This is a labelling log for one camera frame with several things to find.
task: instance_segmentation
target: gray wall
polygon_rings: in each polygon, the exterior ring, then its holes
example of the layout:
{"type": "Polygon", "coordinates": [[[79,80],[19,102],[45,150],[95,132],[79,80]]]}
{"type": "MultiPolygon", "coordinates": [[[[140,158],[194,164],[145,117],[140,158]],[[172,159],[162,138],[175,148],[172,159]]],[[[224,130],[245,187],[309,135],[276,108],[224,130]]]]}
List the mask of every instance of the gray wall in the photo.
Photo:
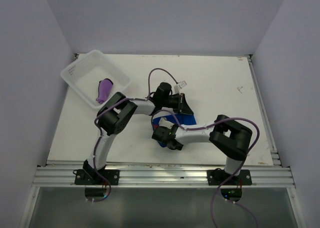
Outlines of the gray wall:
{"type": "Polygon", "coordinates": [[[252,54],[283,0],[48,0],[74,52],[252,54]]]}
{"type": "Polygon", "coordinates": [[[319,227],[320,2],[285,0],[253,65],[280,158],[310,227],[319,227]]]}
{"type": "Polygon", "coordinates": [[[0,226],[17,227],[64,100],[72,52],[46,0],[0,0],[0,226]]]}

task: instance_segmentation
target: table surface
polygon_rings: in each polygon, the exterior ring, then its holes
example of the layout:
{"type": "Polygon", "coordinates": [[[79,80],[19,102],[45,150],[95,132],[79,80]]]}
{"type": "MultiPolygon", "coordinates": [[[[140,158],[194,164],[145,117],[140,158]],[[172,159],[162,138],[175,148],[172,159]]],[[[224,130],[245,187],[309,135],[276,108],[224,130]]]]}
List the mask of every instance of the table surface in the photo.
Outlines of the table surface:
{"type": "MultiPolygon", "coordinates": [[[[273,165],[266,130],[261,115],[248,60],[245,57],[106,55],[108,59],[132,76],[127,97],[143,98],[148,93],[148,74],[153,68],[168,70],[179,81],[198,124],[211,123],[217,115],[243,117],[260,128],[260,139],[245,165],[273,165]]],[[[155,71],[151,90],[160,82],[174,84],[170,76],[155,71]]],[[[98,129],[94,125],[97,110],[92,109],[69,88],[48,156],[48,163],[84,161],[91,153],[98,129]]],[[[251,141],[256,136],[253,130],[251,141]]],[[[150,117],[134,115],[124,131],[113,142],[107,162],[212,164],[224,165],[226,156],[210,143],[185,145],[182,151],[162,148],[151,139],[150,117]]]]}

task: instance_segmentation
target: scuff mark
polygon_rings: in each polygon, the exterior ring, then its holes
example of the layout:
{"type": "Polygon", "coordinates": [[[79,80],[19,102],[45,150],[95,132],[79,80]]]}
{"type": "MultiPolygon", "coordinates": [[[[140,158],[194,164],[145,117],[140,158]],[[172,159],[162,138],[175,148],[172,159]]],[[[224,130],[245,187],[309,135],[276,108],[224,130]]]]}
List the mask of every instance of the scuff mark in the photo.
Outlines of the scuff mark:
{"type": "Polygon", "coordinates": [[[243,94],[243,92],[241,92],[241,89],[242,89],[242,88],[243,88],[243,86],[237,87],[238,91],[243,94]]]}

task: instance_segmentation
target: gray partition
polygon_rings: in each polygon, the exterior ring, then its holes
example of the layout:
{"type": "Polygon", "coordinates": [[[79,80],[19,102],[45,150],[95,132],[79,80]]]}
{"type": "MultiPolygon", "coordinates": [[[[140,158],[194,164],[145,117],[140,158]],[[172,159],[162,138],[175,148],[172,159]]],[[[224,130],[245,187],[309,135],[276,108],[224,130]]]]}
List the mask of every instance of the gray partition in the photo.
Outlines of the gray partition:
{"type": "MultiPolygon", "coordinates": [[[[212,227],[215,189],[115,188],[102,202],[86,201],[84,188],[41,188],[30,227],[212,227]]],[[[245,189],[240,200],[260,227],[297,227],[286,188],[245,189]]],[[[217,198],[221,227],[255,227],[244,209],[217,198]]]]}

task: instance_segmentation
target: purple object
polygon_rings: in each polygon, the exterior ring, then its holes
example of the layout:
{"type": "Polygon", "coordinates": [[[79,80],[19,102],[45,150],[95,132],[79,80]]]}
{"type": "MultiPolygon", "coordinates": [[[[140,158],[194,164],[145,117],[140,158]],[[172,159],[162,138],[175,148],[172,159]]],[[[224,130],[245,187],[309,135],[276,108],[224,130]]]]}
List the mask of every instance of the purple object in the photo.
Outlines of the purple object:
{"type": "Polygon", "coordinates": [[[98,87],[98,97],[95,100],[100,104],[107,101],[113,85],[110,79],[101,80],[98,87]]]}

